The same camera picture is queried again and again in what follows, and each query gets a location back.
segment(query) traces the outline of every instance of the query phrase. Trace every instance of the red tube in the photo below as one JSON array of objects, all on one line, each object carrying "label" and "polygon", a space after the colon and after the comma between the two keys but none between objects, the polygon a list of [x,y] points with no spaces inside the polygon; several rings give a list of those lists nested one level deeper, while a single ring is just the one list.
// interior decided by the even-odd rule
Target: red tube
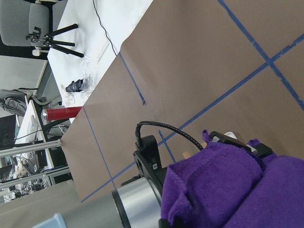
[{"label": "red tube", "polygon": [[74,118],[82,107],[44,109],[42,115],[45,120],[63,120]]}]

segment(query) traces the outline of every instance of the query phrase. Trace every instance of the purple cloth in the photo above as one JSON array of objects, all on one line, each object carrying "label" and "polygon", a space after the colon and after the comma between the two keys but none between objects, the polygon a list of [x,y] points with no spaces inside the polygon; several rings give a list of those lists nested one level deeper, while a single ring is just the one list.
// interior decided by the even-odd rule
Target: purple cloth
[{"label": "purple cloth", "polygon": [[304,227],[304,161],[208,142],[168,166],[161,218],[185,227]]}]

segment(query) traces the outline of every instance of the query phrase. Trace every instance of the braided black cable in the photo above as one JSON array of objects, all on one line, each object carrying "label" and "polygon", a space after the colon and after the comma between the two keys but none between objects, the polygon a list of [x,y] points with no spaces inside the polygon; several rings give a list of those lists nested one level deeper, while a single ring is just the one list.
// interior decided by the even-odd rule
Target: braided black cable
[{"label": "braided black cable", "polygon": [[190,142],[192,142],[200,151],[203,150],[203,147],[201,146],[201,144],[196,141],[193,137],[191,137],[190,135],[188,135],[187,133],[181,131],[180,129],[173,127],[169,124],[166,123],[160,123],[160,122],[154,122],[154,121],[141,121],[137,124],[137,127],[135,129],[135,136],[138,142],[138,146],[142,146],[142,138],[141,138],[141,127],[143,125],[151,125],[151,126],[158,126],[158,127],[163,127],[163,128],[167,128],[170,129],[174,132],[176,132],[177,134],[180,134],[181,136],[185,137],[186,139],[188,139]]}]

